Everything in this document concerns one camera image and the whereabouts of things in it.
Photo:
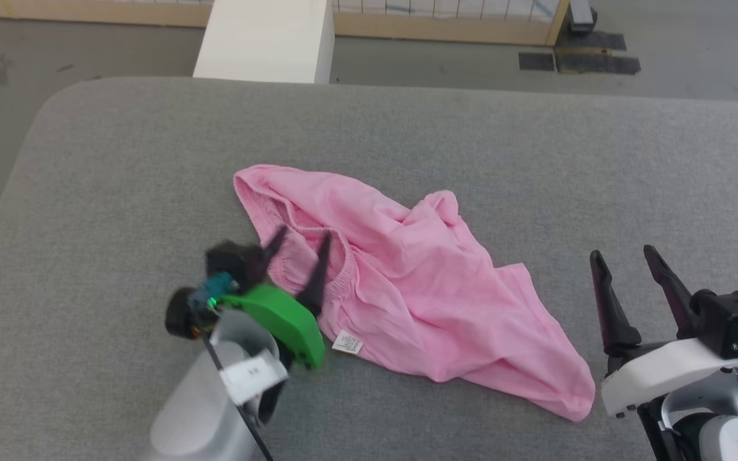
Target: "gray fabric surface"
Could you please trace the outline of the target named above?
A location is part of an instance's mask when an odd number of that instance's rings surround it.
[[[495,264],[523,262],[599,380],[588,255],[649,341],[676,330],[642,256],[738,289],[738,104],[107,79],[53,97],[0,203],[0,460],[135,459],[200,345],[167,335],[217,240],[254,240],[232,175],[330,170],[402,204],[457,194]],[[293,370],[279,460],[652,459],[636,417],[569,423],[462,380],[337,353]]]

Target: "wooden frame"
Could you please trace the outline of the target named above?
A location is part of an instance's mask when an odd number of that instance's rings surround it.
[[[334,34],[487,44],[554,46],[569,0],[560,0],[552,22],[530,20],[434,20],[406,15],[334,13]],[[103,0],[0,0],[0,17],[73,20],[153,26],[206,27],[211,5]]]

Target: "white label sticker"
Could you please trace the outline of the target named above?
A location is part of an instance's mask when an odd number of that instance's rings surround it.
[[[226,391],[235,405],[243,405],[288,376],[284,364],[268,350],[254,358],[230,365],[220,373]]]
[[[334,340],[332,348],[345,353],[358,353],[363,347],[363,341],[346,333],[344,330],[340,330],[340,334],[337,339]]]

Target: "floor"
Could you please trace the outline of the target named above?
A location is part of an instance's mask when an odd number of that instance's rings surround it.
[[[331,82],[738,101],[738,3],[592,0],[626,36],[637,76],[521,71],[521,47],[338,38]],[[189,76],[202,30],[0,20],[0,193],[33,115],[58,90],[110,76]]]

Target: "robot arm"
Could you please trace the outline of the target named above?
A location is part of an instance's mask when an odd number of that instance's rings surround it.
[[[331,236],[326,234],[320,245],[307,285],[293,297],[263,283],[285,234],[286,228],[280,228],[264,248],[231,241],[210,248],[202,285],[173,294],[167,332],[202,339],[206,351],[156,417],[145,461],[245,460],[256,446],[272,459],[257,426],[272,418],[284,382],[237,406],[219,373],[258,355],[286,370],[294,362],[307,368],[322,364],[325,346],[316,316],[323,302]]]
[[[606,411],[636,411],[658,461],[738,461],[738,291],[689,294],[653,246],[644,256],[676,321],[676,341],[643,344],[630,326],[599,251],[591,274],[603,350]],[[705,409],[673,421],[677,411]]]

